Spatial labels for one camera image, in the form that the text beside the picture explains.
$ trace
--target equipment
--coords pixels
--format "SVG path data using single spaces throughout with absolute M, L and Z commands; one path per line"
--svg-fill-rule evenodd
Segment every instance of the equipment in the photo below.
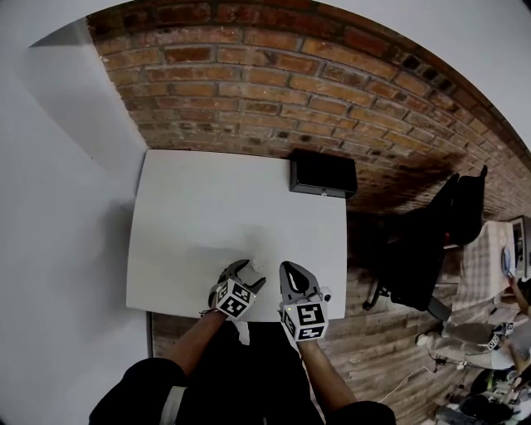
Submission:
M 251 260 L 235 261 L 211 288 L 208 305 L 238 319 L 255 303 L 256 294 L 265 283 L 266 278 L 256 271 Z
M 329 288 L 319 288 L 314 275 L 290 261 L 280 264 L 280 319 L 295 341 L 322 338 L 329 325 Z

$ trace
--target black shirt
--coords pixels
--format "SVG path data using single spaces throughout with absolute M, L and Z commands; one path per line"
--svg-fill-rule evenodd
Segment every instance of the black shirt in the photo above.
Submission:
M 98 403 L 90 424 L 159 425 L 169 411 L 178 425 L 322 425 L 300 357 L 281 325 L 249 328 L 251 344 L 244 346 L 234 325 L 225 323 L 189 378 L 171 360 L 138 362 Z M 350 404 L 326 419 L 332 425 L 395 423 L 392 410 L 374 402 Z

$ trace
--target gray pants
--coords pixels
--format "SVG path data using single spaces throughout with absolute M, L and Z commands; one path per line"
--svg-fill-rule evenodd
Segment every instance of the gray pants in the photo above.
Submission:
M 455 362 L 469 362 L 485 369 L 492 369 L 492 351 L 487 344 L 492 338 L 494 325 L 487 323 L 452 323 L 442 335 L 430 334 L 428 349 L 432 356 L 439 355 Z

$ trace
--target black sleeve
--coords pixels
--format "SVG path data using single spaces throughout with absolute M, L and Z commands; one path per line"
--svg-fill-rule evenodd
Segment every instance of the black sleeve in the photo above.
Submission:
M 89 424 L 158 425 L 173 386 L 186 386 L 186 376 L 177 364 L 167 359 L 142 360 L 102 398 L 90 414 Z
M 378 425 L 396 425 L 394 412 L 385 404 L 376 402 L 357 402 L 334 412 L 328 418 L 328 425 L 347 425 L 377 423 Z

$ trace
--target black box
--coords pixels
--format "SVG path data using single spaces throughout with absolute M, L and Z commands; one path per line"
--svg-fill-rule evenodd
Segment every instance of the black box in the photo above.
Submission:
M 290 156 L 290 191 L 350 199 L 358 191 L 356 163 L 297 149 Z

